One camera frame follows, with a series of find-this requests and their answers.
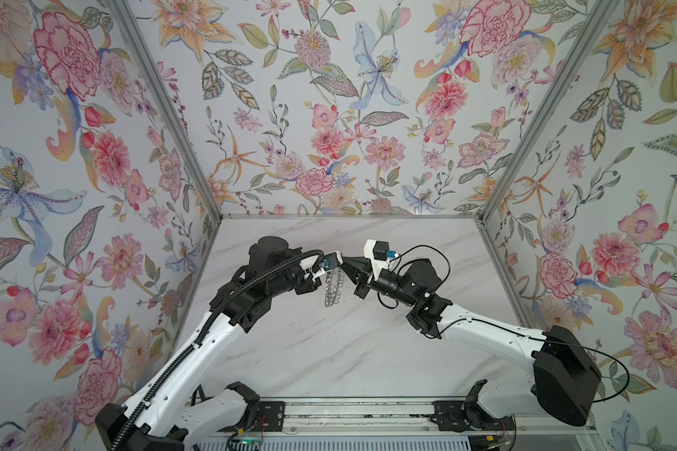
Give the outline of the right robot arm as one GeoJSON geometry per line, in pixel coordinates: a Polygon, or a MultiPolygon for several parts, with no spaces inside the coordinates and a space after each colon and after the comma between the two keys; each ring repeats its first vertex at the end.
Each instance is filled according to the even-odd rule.
{"type": "Polygon", "coordinates": [[[442,280],[428,259],[412,263],[404,274],[366,257],[348,257],[340,268],[357,297],[374,291],[407,306],[408,323],[426,338],[470,345],[522,370],[512,380],[477,381],[464,399],[472,416],[549,415],[572,427],[587,424],[601,373],[568,329],[510,325],[453,304],[438,294],[442,280]]]}

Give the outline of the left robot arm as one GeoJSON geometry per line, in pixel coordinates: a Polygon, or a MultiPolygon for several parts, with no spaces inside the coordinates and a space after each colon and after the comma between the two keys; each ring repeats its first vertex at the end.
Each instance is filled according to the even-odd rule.
{"type": "Polygon", "coordinates": [[[124,404],[106,404],[96,427],[109,450],[189,450],[209,435],[238,436],[257,422],[260,396],[243,383],[188,405],[201,382],[233,341],[248,333],[287,292],[312,293],[321,276],[340,267],[338,253],[291,248],[278,237],[263,237],[248,251],[248,262],[210,302],[201,324],[161,371],[124,404]]]}

